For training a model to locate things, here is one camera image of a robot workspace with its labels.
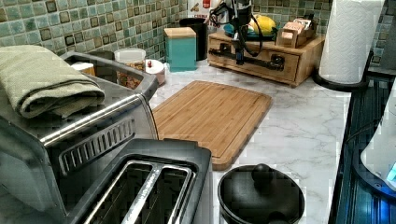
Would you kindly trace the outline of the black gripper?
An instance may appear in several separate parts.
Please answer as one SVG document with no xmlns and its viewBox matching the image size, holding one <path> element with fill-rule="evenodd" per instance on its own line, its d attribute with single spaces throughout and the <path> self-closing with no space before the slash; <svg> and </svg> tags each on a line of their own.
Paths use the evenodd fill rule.
<svg viewBox="0 0 396 224">
<path fill-rule="evenodd" d="M 251 0 L 232 0 L 233 7 L 233 45 L 235 47 L 236 64 L 244 64 L 248 24 L 251 21 Z"/>
</svg>

